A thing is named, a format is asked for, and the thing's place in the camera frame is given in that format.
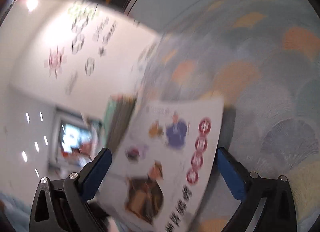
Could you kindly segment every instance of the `blue clamp pad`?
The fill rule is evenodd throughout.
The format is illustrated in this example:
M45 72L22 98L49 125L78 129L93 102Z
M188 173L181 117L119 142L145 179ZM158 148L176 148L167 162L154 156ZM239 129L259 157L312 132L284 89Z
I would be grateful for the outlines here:
M237 200L244 200L246 197L245 183L236 170L231 160L232 156L224 149L217 149L217 166L224 178L233 197Z

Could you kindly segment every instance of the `snowflake sticker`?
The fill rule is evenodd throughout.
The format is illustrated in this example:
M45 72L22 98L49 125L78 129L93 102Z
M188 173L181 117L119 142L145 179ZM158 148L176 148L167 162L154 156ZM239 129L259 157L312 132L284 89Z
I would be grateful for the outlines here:
M61 72L61 64L66 62L66 58L63 56L64 54L64 48L59 50L57 46L56 51L52 51L50 49L50 55L49 55L49 60L44 61L44 67L47 68L49 67L49 76L51 76L52 71L55 72L55 76L57 78L57 71Z

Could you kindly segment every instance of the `man in blue shirt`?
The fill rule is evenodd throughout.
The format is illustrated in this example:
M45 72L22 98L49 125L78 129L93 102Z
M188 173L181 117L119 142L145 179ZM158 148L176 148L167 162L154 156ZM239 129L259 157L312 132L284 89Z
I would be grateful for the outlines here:
M179 115L175 111L172 117L172 125L167 127L166 136L168 146L174 149L184 147L184 139L187 134L187 125L183 119L179 119Z

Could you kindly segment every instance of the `chinese characters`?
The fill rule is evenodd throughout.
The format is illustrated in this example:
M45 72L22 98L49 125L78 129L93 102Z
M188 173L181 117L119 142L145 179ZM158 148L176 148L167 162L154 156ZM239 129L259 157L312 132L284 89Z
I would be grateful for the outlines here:
M170 221L165 226L166 232L173 232L174 228L175 228L174 225L179 227L179 223L181 221L180 217L184 216L186 208L187 208L186 202L188 202L190 200L190 198L192 197L192 192L186 185L183 186L182 193L183 193L184 201L182 201L182 199L179 199L177 202L177 205L176 205L177 213L171 212L171 214L169 216Z

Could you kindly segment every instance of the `wall decoration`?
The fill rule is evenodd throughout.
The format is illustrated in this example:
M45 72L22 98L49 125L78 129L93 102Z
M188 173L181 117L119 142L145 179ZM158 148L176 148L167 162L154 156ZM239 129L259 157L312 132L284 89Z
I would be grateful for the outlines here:
M93 34L92 40L95 42L98 42L99 40L99 35L102 32L102 30L104 29L104 26L107 25L109 22L109 18L105 18L105 20L103 20L100 25L97 26L97 30L96 32Z
M106 35L103 37L103 41L102 41L103 45L107 45L107 44L108 44L111 36L113 35L114 31L116 30L116 25L117 25L117 22L115 21L115 22L112 24L112 26L111 26L108 34L106 34Z
M63 58L64 54L64 48L62 50L59 50L57 46L57 50L52 52L50 48L50 55L49 55L49 60L44 61L44 67L47 68L49 67L49 76L51 76L52 71L55 72L55 76L57 78L57 70L61 71L61 64L62 62L65 62L65 58Z
M75 1L68 9L68 14L72 19L76 19L81 14L86 14L90 20L93 20L95 16L99 15L98 4L86 1Z
M75 73L71 74L69 81L67 83L67 86L65 88L65 93L66 95L71 95L71 92L76 84L76 81L78 79L78 72L76 71Z
M79 14L72 23L71 31L79 34L84 27L88 25L89 16L86 14Z
M87 76L90 76L91 73L93 73L93 70L94 70L94 59L89 57L87 59L87 62L85 63L84 65L84 71L85 71L85 74Z
M99 55L102 57L103 55L106 55L106 49L102 46L99 47Z
M103 37L103 40L102 40L102 47L99 47L99 55L100 57L106 55L106 48L105 46L108 44L111 36L113 35L114 31L116 30L116 25L117 25L117 22L114 21L109 32Z
M71 43L71 50L72 50L72 54L76 54L77 52L79 52L84 44L84 35L83 34L78 34Z

